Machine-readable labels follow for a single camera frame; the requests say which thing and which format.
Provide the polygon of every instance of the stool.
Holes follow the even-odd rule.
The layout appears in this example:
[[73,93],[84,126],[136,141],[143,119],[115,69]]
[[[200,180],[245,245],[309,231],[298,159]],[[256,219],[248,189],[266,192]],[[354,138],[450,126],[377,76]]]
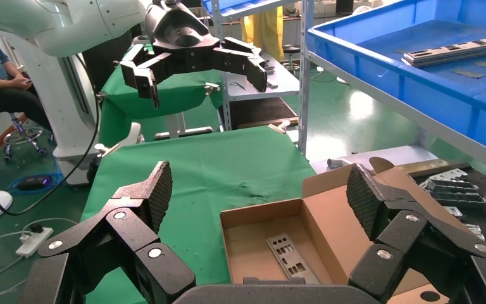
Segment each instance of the stool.
[[295,71],[299,69],[299,65],[293,62],[293,54],[300,53],[301,46],[298,46],[297,44],[285,44],[282,46],[282,50],[284,50],[284,54],[288,54],[288,62],[282,63],[282,65],[286,70],[295,75]]
[[40,127],[25,128],[14,113],[10,113],[10,117],[12,118],[12,124],[16,130],[4,137],[4,152],[6,154],[4,156],[4,161],[8,163],[12,160],[11,148],[16,144],[30,143],[36,149],[38,154],[45,155],[46,149],[38,147],[38,144],[36,143],[36,139],[42,135],[44,129]]

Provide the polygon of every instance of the metal screw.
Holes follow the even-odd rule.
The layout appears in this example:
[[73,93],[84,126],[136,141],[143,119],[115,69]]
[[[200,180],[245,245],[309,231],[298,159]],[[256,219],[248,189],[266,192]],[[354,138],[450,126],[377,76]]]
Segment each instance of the metal screw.
[[476,245],[474,245],[474,247],[476,247],[477,250],[480,250],[481,252],[486,253],[486,246],[484,244],[476,244]]
[[115,219],[117,220],[123,219],[124,217],[125,217],[125,212],[117,212],[115,214]]
[[159,248],[154,248],[148,252],[150,258],[157,258],[161,255],[161,250]]
[[407,216],[405,216],[405,218],[408,219],[408,220],[410,220],[411,222],[417,222],[417,221],[420,220],[420,219],[418,219],[418,217],[415,217],[412,214],[407,214]]
[[61,241],[55,241],[51,244],[49,244],[49,249],[56,249],[59,248],[62,245]]
[[384,258],[385,260],[390,260],[392,258],[392,254],[386,250],[378,250],[377,251],[377,255],[380,257],[380,258]]

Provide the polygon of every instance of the power strip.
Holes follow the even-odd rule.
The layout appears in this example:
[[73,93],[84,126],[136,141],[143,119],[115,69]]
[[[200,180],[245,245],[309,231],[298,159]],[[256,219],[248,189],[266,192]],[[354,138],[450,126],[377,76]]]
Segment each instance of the power strip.
[[33,233],[31,236],[24,234],[20,237],[22,245],[16,250],[16,254],[20,257],[28,258],[33,255],[40,245],[53,234],[52,228],[43,227],[41,233]]

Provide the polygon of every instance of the box flap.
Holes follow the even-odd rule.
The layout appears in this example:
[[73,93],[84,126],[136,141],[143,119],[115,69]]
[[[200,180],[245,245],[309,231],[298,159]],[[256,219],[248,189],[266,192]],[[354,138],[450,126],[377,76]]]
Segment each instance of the box flap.
[[256,206],[247,206],[221,212],[221,225],[224,228],[272,220],[277,217],[293,217],[299,214],[301,199],[287,199]]
[[355,164],[314,175],[302,182],[302,198],[307,198],[347,184],[349,172]]

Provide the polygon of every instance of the black cable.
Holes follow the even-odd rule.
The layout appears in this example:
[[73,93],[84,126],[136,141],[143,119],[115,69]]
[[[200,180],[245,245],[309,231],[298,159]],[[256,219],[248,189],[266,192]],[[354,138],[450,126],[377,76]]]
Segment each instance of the black cable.
[[[83,66],[83,68],[85,69],[85,72],[87,73],[87,76],[89,78],[89,81],[90,81],[90,85],[92,86],[92,90],[94,92],[94,94],[96,93],[96,88],[94,87],[94,83],[92,82],[92,77],[90,77],[90,73],[87,69],[87,65],[83,62],[83,59],[81,59],[81,57],[79,55],[75,55],[77,57],[77,60],[79,60],[79,62],[81,62],[81,65]],[[36,202],[34,202],[32,205],[28,206],[26,209],[24,209],[23,211],[20,211],[18,213],[13,213],[13,212],[10,212],[8,211],[7,209],[3,208],[3,206],[1,206],[0,204],[0,210],[4,213],[4,214],[7,214],[7,215],[12,215],[12,216],[17,216],[17,215],[22,215],[24,214],[25,212],[28,212],[29,210],[33,209],[34,207],[36,207],[39,203],[41,203],[42,201],[44,201],[47,197],[49,197],[49,195],[51,195],[51,193],[55,192],[55,189],[57,189],[60,185],[64,184],[64,182],[75,172],[75,170],[79,167],[79,165],[85,160],[85,158],[88,156],[89,154],[89,151],[90,149],[92,148],[92,145],[94,144],[94,141],[96,140],[96,135],[97,135],[97,128],[99,126],[99,108],[96,104],[96,128],[94,129],[94,135],[92,135],[92,140],[90,140],[90,144],[89,144],[89,147],[87,148],[87,151],[85,152],[85,154],[83,154],[83,156],[81,157],[81,159],[79,160],[79,162],[72,168],[72,170],[70,171],[70,173],[68,173],[64,179],[62,179],[56,186],[54,186],[53,188],[51,188],[46,194],[44,194],[44,196],[42,196],[40,199],[38,199]]]

